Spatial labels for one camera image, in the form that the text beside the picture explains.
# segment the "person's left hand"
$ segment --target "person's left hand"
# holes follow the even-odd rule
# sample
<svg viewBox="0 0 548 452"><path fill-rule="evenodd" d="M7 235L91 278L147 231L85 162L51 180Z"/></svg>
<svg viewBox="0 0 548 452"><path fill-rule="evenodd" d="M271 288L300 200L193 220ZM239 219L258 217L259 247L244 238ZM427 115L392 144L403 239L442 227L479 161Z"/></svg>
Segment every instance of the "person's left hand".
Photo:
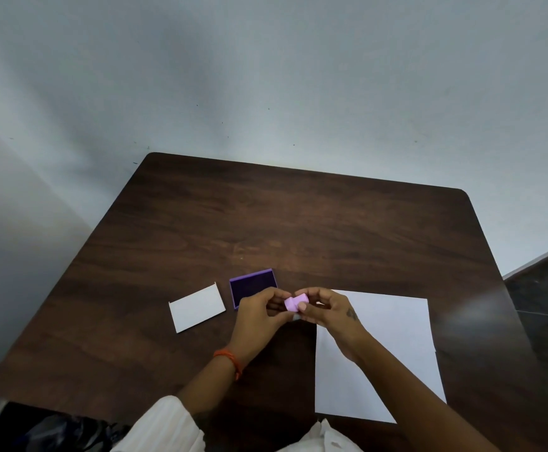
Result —
<svg viewBox="0 0 548 452"><path fill-rule="evenodd" d="M294 313L284 307L284 300L290 296L280 288L268 287L240 301L228 350L243 367L266 347L278 328L293 320Z"/></svg>

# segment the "wooden table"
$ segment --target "wooden table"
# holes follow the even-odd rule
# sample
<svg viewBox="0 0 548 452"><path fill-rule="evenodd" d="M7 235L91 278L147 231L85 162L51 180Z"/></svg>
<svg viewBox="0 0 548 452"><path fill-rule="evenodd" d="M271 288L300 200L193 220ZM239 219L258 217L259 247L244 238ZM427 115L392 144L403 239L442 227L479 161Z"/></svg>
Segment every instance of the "wooden table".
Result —
<svg viewBox="0 0 548 452"><path fill-rule="evenodd" d="M538 365L465 192L163 153L0 364L0 397L132 424L226 344L228 279L270 267L289 291L428 298L448 404L505 451L548 450ZM168 302L214 281L226 312L176 334ZM315 326L285 325L211 415L211 443L297 441L316 418L314 352ZM327 417L364 450L410 449L396 425Z"/></svg>

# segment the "hand tattoo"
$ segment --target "hand tattoo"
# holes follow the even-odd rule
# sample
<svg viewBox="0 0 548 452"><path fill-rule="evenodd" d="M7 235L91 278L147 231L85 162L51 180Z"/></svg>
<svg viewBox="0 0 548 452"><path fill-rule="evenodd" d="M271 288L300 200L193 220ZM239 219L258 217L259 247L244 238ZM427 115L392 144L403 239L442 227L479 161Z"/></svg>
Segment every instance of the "hand tattoo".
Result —
<svg viewBox="0 0 548 452"><path fill-rule="evenodd" d="M351 308L347 310L347 317L351 317L353 320L359 320L358 316L355 314L355 311Z"/></svg>

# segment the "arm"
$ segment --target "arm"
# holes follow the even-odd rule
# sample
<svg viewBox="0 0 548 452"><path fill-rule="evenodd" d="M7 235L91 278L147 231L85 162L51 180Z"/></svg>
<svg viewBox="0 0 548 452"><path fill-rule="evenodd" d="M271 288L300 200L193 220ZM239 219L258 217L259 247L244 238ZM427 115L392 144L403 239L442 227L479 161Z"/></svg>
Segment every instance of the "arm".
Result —
<svg viewBox="0 0 548 452"><path fill-rule="evenodd" d="M233 335L226 346L241 367L257 357L278 328L293 319L293 313L286 311L283 303L289 296L279 288L267 288L241 300ZM209 411L220 403L234 375L235 368L228 357L214 357L178 393L178 399L190 415Z"/></svg>
<svg viewBox="0 0 548 452"><path fill-rule="evenodd" d="M362 326L346 296L325 288L305 288L302 319L328 329L343 355L364 372L376 393L419 451L498 449L440 400Z"/></svg>

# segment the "pink object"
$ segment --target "pink object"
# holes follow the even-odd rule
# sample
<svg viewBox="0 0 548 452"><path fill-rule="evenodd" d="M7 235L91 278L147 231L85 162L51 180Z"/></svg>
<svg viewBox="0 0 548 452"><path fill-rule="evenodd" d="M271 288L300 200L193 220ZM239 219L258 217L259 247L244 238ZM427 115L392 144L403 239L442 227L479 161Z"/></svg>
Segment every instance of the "pink object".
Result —
<svg viewBox="0 0 548 452"><path fill-rule="evenodd" d="M291 298L287 298L284 300L284 305L287 308L287 311L299 312L298 306L301 302L309 303L309 298L305 293L302 293L300 296L292 296Z"/></svg>

